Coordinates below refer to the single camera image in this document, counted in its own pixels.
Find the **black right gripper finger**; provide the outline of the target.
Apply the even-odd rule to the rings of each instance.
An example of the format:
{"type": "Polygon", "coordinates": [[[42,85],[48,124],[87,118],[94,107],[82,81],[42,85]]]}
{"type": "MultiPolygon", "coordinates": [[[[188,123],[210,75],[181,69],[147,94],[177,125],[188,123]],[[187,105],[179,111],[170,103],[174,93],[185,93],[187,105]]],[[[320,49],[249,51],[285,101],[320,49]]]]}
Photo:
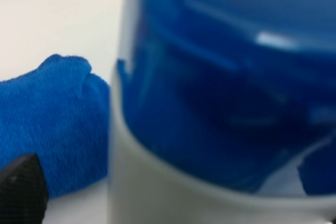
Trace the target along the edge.
{"type": "Polygon", "coordinates": [[[21,155],[1,169],[1,223],[42,223],[48,199],[37,154],[21,155]]]}

